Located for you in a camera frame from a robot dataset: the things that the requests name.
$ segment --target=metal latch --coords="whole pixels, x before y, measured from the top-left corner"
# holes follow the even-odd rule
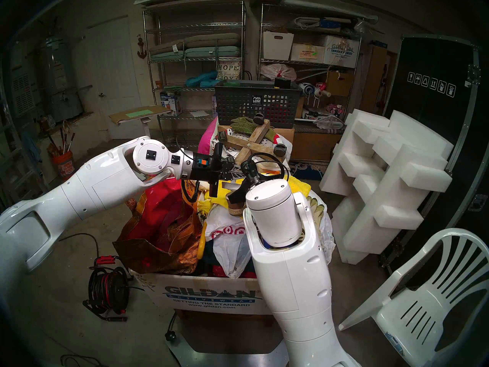
[[[487,194],[476,194],[468,206],[468,211],[481,211],[487,200]]]
[[[481,83],[481,69],[479,66],[469,64],[467,67],[467,81],[479,85]]]

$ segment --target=concrete floor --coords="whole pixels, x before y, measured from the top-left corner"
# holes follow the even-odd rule
[[[320,192],[319,182],[309,183],[316,192]],[[324,192],[320,192],[320,196],[329,213],[341,200],[341,196]],[[88,232],[97,238],[101,255],[113,254],[112,242],[130,217],[129,209],[119,205],[86,219],[63,236]],[[111,367],[178,366],[164,340],[173,314],[171,308],[156,307],[146,293],[137,290],[131,291],[127,322],[102,321],[83,307],[91,274],[88,267],[94,258],[92,239],[77,236],[59,242],[46,261],[23,279],[12,307],[16,327],[29,348],[41,360],[51,363],[59,363],[62,354],[76,353],[96,357]],[[354,266],[342,263],[336,250],[329,269],[333,283],[333,320],[337,327],[384,282],[386,275],[378,265],[377,255],[371,254]],[[271,330],[266,330],[252,321],[240,323],[241,328],[226,321],[185,323],[184,326],[189,328],[183,331],[204,334],[195,342],[198,342],[198,348],[209,350],[219,348],[219,338],[205,336],[206,328],[202,326],[227,340],[231,334],[240,332],[259,339],[260,336],[269,337],[268,331],[279,331],[276,324]],[[181,323],[177,321],[175,328],[178,330],[179,326]],[[336,332],[344,349],[363,367],[407,365],[372,319],[344,332]],[[236,344],[246,342],[245,336],[235,341]]]

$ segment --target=pink pillow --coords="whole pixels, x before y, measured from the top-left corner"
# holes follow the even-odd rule
[[[212,120],[210,125],[205,130],[205,133],[202,135],[200,142],[198,143],[197,152],[199,154],[210,154],[211,149],[211,139],[214,136],[217,128],[217,117]]]

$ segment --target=green paper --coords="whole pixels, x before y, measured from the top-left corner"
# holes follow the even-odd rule
[[[141,110],[139,112],[127,113],[126,116],[128,116],[129,118],[134,118],[143,114],[154,114],[154,113],[151,110],[146,109],[146,110]]]

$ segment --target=white door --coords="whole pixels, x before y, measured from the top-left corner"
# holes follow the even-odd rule
[[[120,18],[88,31],[93,71],[97,79],[100,110],[112,139],[144,135],[140,120],[115,125],[110,114],[141,106],[134,75],[128,19]]]

